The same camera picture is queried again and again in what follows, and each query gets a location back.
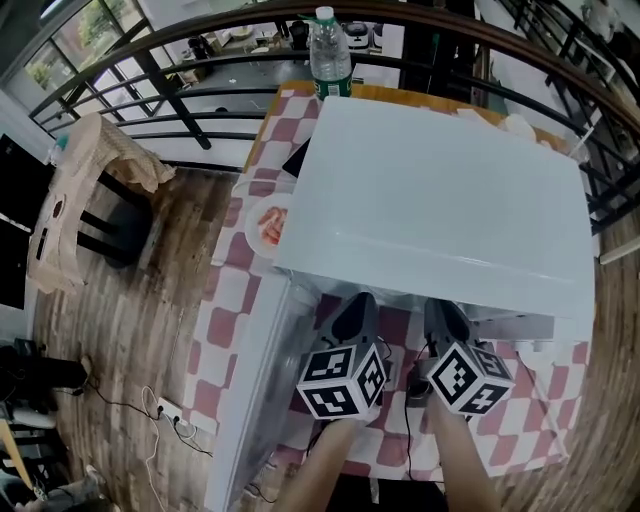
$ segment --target power strip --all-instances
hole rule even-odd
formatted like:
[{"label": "power strip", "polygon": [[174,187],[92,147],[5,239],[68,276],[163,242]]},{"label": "power strip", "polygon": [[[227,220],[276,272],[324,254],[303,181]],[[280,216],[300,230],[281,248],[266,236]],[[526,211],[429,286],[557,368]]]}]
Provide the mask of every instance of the power strip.
[{"label": "power strip", "polygon": [[184,427],[189,425],[189,422],[182,418],[182,407],[162,397],[158,399],[158,407],[162,407],[162,414],[166,415],[172,423],[175,422]]}]

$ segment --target plastic bottle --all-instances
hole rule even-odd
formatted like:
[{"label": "plastic bottle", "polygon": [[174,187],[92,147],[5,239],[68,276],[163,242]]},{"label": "plastic bottle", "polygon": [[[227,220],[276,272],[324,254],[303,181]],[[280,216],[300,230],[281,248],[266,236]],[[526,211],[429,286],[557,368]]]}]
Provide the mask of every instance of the plastic bottle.
[{"label": "plastic bottle", "polygon": [[351,55],[333,7],[318,7],[311,32],[311,73],[316,96],[351,96]]}]

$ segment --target wooden floor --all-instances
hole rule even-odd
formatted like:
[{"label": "wooden floor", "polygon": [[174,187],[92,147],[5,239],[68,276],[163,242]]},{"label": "wooden floor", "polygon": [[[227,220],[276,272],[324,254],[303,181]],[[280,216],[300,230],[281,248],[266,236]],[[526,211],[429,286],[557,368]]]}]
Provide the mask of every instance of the wooden floor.
[{"label": "wooden floor", "polygon": [[[38,298],[35,337],[47,344],[49,355],[89,354],[99,389],[111,401],[140,407],[142,388],[149,385],[156,396],[180,403],[199,296],[234,181],[229,175],[179,170],[153,197],[156,222],[135,267],[115,271],[102,257],[79,249],[88,280],[82,293]],[[109,211],[113,199],[101,191],[89,211]],[[92,463],[123,511],[159,511],[145,468],[154,448],[152,422],[106,405],[93,391],[80,398],[60,395],[58,401],[59,431],[70,448],[73,475]],[[158,455],[150,466],[165,508],[201,510],[211,459],[184,446],[166,421],[158,427]],[[196,439],[212,449],[208,435]]]},{"label": "wooden floor", "polygon": [[[91,278],[82,294],[40,297],[37,340],[52,356],[89,353],[111,400],[139,405],[148,384],[179,401],[198,298],[230,187],[229,178],[184,172],[163,186],[154,198],[161,229],[139,266],[116,272],[89,255]],[[100,213],[106,203],[95,204]],[[639,216],[627,217],[602,237],[603,250],[639,233]],[[565,465],[495,479],[506,510],[625,511],[640,491],[640,253],[596,269],[592,358],[572,457]],[[91,462],[123,510],[160,510],[144,465],[155,439],[151,422],[106,406],[95,393],[60,401],[60,430],[74,474]],[[172,511],[202,510],[210,459],[182,445],[168,425],[161,424],[160,432],[151,474],[163,503],[168,500]],[[205,435],[197,439],[213,448]],[[262,492],[273,499],[284,476],[265,471]],[[245,497],[242,505],[247,511],[269,508],[259,498]]]}]

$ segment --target black and white cube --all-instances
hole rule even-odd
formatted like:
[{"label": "black and white cube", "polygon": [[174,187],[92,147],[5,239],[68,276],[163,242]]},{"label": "black and white cube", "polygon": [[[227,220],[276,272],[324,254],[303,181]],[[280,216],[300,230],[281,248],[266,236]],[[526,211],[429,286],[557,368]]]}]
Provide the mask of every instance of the black and white cube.
[{"label": "black and white cube", "polygon": [[515,385],[502,358],[477,347],[453,343],[427,375],[447,408],[483,416]]},{"label": "black and white cube", "polygon": [[375,343],[311,352],[298,391],[316,419],[365,417],[387,380]]}]

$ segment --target metal railing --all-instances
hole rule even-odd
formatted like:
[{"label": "metal railing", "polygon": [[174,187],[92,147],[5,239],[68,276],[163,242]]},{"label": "metal railing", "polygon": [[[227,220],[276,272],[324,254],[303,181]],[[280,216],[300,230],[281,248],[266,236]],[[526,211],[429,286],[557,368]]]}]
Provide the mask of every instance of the metal railing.
[{"label": "metal railing", "polygon": [[[494,26],[479,22],[470,18],[458,16],[450,12],[440,9],[429,9],[414,4],[405,4],[400,2],[371,2],[370,0],[337,0],[332,2],[337,17],[340,20],[365,20],[372,22],[391,23],[394,25],[403,25],[406,27],[422,27],[428,28],[431,32],[442,34],[448,38],[456,38],[458,44],[478,45],[483,51],[497,51],[522,62],[525,62],[534,68],[547,74],[557,87],[567,91],[573,98],[577,99],[578,104],[585,109],[585,116],[591,119],[586,109],[598,110],[602,113],[602,118],[607,124],[612,126],[613,132],[616,130],[636,144],[640,137],[640,121],[632,113],[626,109],[616,96],[608,90],[605,84],[597,79],[587,76],[579,70],[574,64],[568,62],[565,57],[568,50],[562,52],[562,49],[571,45],[567,43],[571,37],[575,39],[578,30],[583,28],[574,22],[573,26],[578,28],[569,29],[567,38],[563,41],[558,37],[558,44],[562,43],[561,51],[555,54],[551,48],[540,47],[520,36],[514,35],[507,31],[498,29]],[[262,119],[264,111],[242,111],[242,112],[191,112],[185,106],[183,100],[198,96],[216,96],[216,95],[255,95],[255,94],[275,94],[278,87],[276,84],[272,86],[262,87],[220,87],[220,88],[193,88],[183,89],[176,85],[175,81],[170,80],[171,75],[181,73],[196,68],[206,66],[225,66],[229,64],[239,64],[245,62],[263,62],[263,61],[303,61],[308,59],[307,51],[292,50],[274,50],[265,53],[256,54],[239,54],[230,56],[215,56],[208,59],[184,62],[166,68],[160,68],[150,54],[150,50],[179,41],[188,37],[198,36],[211,32],[213,30],[221,30],[233,28],[249,24],[257,24],[271,21],[295,20],[298,15],[311,15],[316,7],[315,2],[309,0],[274,0],[267,3],[258,4],[246,9],[231,11],[219,15],[199,17],[185,22],[166,27],[162,30],[154,32],[141,39],[129,42],[119,48],[115,48],[112,52],[105,55],[100,61],[89,66],[77,76],[69,80],[66,84],[50,94],[36,109],[31,112],[31,117],[35,119],[41,126],[50,123],[57,117],[74,113],[74,109],[79,105],[86,103],[92,99],[98,99],[108,92],[112,92],[122,87],[131,86],[142,80],[149,80],[157,89],[158,95],[137,99],[121,105],[105,108],[100,112],[110,114],[119,110],[154,103],[157,101],[166,101],[172,107],[175,113],[171,115],[157,115],[144,119],[119,121],[118,126],[129,127],[135,125],[150,125],[163,121],[179,121],[185,130],[176,132],[153,132],[145,134],[133,135],[134,138],[194,138],[202,148],[211,147],[211,139],[230,139],[230,140],[251,140],[255,136],[247,133],[235,133],[227,131],[204,131],[198,121],[208,119]],[[522,12],[529,5],[526,2],[519,4]],[[139,66],[143,70],[143,74],[134,78],[124,80],[119,84],[108,87],[103,90],[95,90],[83,99],[74,102],[62,103],[64,97],[79,87],[86,86],[93,77],[98,76],[104,70],[115,66],[118,62],[134,57]],[[352,62],[373,64],[377,66],[396,68],[406,73],[422,74],[427,77],[435,77],[439,84],[455,84],[473,88],[474,90],[484,91],[485,93],[499,96],[503,99],[518,103],[524,107],[532,109],[553,121],[566,127],[568,131],[573,132],[577,137],[583,137],[590,130],[590,124],[583,119],[578,119],[572,115],[570,109],[567,109],[568,115],[563,114],[547,105],[536,101],[518,91],[506,88],[499,83],[488,80],[486,77],[474,76],[473,74],[463,74],[452,70],[450,62],[442,60],[443,58],[436,56],[431,62],[416,62],[402,58],[391,58],[379,55],[367,55],[360,53],[352,54]],[[625,84],[627,83],[624,69],[620,71]],[[631,89],[634,97],[640,97],[637,87]],[[59,105],[59,109],[52,115],[44,119],[41,117],[42,112],[51,105]],[[55,134],[56,131],[63,129],[72,124],[77,117],[72,115],[72,119],[63,122],[55,127],[48,129],[49,133]],[[591,184],[591,191],[587,193],[587,201],[591,215],[592,231],[599,233],[604,228],[610,226],[613,222],[626,215],[638,204],[640,204],[640,192],[635,188],[640,177],[640,169],[634,163],[633,159],[625,156],[624,151],[617,143],[616,137],[601,137],[599,133],[593,133],[588,139],[588,147],[590,152],[594,154],[594,158],[581,164],[580,168],[585,173]]]}]

